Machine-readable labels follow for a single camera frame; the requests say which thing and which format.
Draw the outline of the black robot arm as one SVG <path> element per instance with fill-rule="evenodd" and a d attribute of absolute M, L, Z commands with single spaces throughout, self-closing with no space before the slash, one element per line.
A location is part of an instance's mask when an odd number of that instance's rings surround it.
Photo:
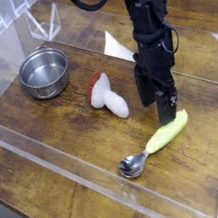
<path fill-rule="evenodd" d="M 171 27 L 164 22 L 166 0 L 124 0 L 133 24 L 138 52 L 135 81 L 143 105 L 157 103 L 160 124 L 175 119 L 177 94 L 171 68 L 175 64 Z"/>

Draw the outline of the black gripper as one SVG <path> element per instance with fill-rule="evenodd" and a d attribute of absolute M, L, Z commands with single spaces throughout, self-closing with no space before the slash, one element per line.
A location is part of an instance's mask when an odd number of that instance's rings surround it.
<path fill-rule="evenodd" d="M 175 64 L 172 31 L 162 27 L 151 34 L 133 35 L 138 46 L 133 58 L 139 98 L 145 107 L 156 100 L 160 124 L 164 126 L 175 120 L 178 101 L 170 72 Z"/>

